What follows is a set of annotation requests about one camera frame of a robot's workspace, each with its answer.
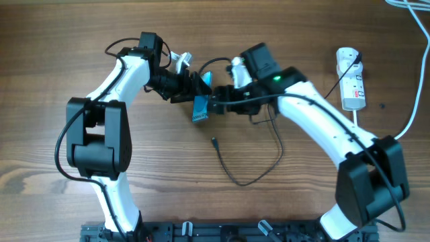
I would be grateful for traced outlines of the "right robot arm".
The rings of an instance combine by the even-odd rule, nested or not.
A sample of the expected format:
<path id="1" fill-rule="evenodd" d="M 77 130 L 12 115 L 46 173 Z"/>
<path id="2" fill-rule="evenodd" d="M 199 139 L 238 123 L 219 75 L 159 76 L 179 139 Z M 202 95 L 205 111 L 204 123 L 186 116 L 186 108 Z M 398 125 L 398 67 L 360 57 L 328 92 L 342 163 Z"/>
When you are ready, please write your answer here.
<path id="1" fill-rule="evenodd" d="M 295 67 L 282 69 L 264 43 L 233 61 L 234 83 L 212 90 L 208 110 L 252 116 L 265 104 L 296 123 L 329 156 L 337 169 L 336 204 L 318 223 L 326 237 L 340 241 L 410 195 L 402 147 L 392 136 L 378 138 L 334 108 Z"/>

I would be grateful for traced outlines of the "blue Galaxy smartphone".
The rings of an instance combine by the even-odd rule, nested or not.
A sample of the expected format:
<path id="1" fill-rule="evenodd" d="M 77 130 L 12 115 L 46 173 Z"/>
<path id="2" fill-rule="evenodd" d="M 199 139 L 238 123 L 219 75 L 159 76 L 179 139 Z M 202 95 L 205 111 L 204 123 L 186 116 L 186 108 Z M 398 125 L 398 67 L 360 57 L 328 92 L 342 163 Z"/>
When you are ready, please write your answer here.
<path id="1" fill-rule="evenodd" d="M 201 76 L 206 85 L 212 85 L 212 72 L 208 71 Z M 193 123 L 208 119 L 208 100 L 209 95 L 199 95 L 194 97 L 193 113 L 191 121 Z"/>

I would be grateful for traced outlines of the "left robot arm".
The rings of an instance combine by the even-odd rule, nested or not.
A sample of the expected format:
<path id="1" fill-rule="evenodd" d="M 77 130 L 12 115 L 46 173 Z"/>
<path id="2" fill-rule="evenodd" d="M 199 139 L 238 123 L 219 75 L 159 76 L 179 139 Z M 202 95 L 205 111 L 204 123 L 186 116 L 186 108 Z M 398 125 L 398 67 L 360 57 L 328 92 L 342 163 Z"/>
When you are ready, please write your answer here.
<path id="1" fill-rule="evenodd" d="M 141 90 L 154 91 L 171 103 L 210 95 L 210 86 L 196 72 L 189 72 L 185 56 L 163 52 L 165 41 L 153 32 L 142 32 L 138 45 L 116 53 L 116 65 L 106 80 L 87 97 L 67 103 L 67 123 L 58 137 L 54 162 L 68 179 L 59 161 L 62 141 L 67 143 L 67 161 L 79 172 L 78 182 L 90 183 L 105 214 L 105 231 L 112 239 L 135 235 L 142 219 L 129 189 L 126 171 L 132 157 L 128 108 Z M 162 55 L 175 71 L 161 65 Z"/>

